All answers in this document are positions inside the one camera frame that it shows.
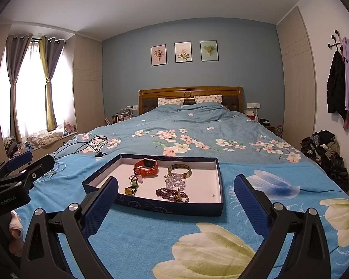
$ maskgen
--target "sheer white curtain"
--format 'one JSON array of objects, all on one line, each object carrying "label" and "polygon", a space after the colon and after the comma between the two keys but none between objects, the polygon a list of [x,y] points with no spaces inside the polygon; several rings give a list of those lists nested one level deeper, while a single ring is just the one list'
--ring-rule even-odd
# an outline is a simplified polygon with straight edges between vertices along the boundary
[{"label": "sheer white curtain", "polygon": [[[73,110],[72,72],[61,54],[52,79],[54,112],[59,129]],[[40,60],[39,44],[31,42],[23,59],[17,81],[17,118],[22,140],[33,133],[47,130],[45,116],[45,75]],[[3,138],[10,135],[10,83],[4,52],[0,68],[0,125]]]}]

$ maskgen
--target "wooden headboard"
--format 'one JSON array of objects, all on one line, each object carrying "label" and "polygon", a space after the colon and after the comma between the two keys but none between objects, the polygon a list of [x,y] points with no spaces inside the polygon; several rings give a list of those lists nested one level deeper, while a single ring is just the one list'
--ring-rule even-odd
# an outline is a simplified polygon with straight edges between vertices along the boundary
[{"label": "wooden headboard", "polygon": [[243,112],[242,87],[228,86],[174,87],[140,90],[138,92],[139,111],[140,114],[144,114],[158,107],[159,97],[165,99],[185,98],[184,105],[194,104],[194,95],[222,95],[222,105],[231,111]]}]

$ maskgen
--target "wall hook rack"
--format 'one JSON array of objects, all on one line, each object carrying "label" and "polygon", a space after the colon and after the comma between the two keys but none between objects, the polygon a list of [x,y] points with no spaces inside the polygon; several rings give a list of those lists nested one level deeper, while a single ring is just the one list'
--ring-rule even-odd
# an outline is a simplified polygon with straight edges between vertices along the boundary
[{"label": "wall hook rack", "polygon": [[[339,31],[338,31],[337,29],[335,29],[335,33],[338,35],[339,40],[340,40],[340,33],[339,33]],[[331,47],[333,47],[333,46],[336,46],[337,51],[339,51],[338,45],[340,45],[340,50],[342,51],[341,43],[337,43],[337,42],[336,42],[336,37],[335,37],[334,35],[332,35],[331,38],[335,41],[335,44],[333,44],[333,45],[328,44],[328,48],[331,48]]]}]

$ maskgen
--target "blue duvet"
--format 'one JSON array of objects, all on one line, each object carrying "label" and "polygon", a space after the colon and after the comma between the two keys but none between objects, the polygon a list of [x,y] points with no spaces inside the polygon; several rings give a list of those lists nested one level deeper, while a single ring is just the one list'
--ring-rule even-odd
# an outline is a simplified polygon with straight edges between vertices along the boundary
[{"label": "blue duvet", "polygon": [[[328,241],[332,278],[339,278],[349,265],[349,197],[298,150],[243,114],[213,103],[166,105],[78,135],[69,143],[95,135],[109,138],[101,148],[108,155],[93,157],[85,147],[84,152],[60,158],[66,169],[36,183],[31,202],[17,209],[25,230],[36,208],[54,212],[81,202],[81,182],[119,153],[215,156],[224,186],[224,210],[216,218],[164,215],[114,204],[89,241],[115,279],[238,278],[262,242],[233,191],[240,173],[290,210],[316,208]],[[79,146],[73,144],[59,156]],[[270,278],[279,273],[291,238]],[[83,278],[64,236],[60,239],[74,276]]]}]

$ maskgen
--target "blue gripper pad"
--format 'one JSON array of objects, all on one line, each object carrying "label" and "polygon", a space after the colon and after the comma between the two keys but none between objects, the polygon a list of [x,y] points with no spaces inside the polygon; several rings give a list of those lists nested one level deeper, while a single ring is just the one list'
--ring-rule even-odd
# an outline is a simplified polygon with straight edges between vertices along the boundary
[{"label": "blue gripper pad", "polygon": [[109,177],[103,184],[97,198],[88,211],[84,214],[84,226],[81,230],[84,238],[97,233],[111,205],[117,196],[119,185],[115,177]]},{"label": "blue gripper pad", "polygon": [[8,163],[6,166],[7,171],[12,172],[14,170],[17,170],[18,168],[24,166],[25,164],[30,163],[31,161],[32,161],[32,153],[30,151],[26,151],[25,153],[22,153],[8,160]]},{"label": "blue gripper pad", "polygon": [[248,186],[242,179],[243,174],[239,174],[234,180],[234,192],[238,197],[242,208],[251,222],[253,229],[259,235],[266,239],[270,233],[269,221],[270,217],[266,213],[263,206],[251,190],[252,186]]}]

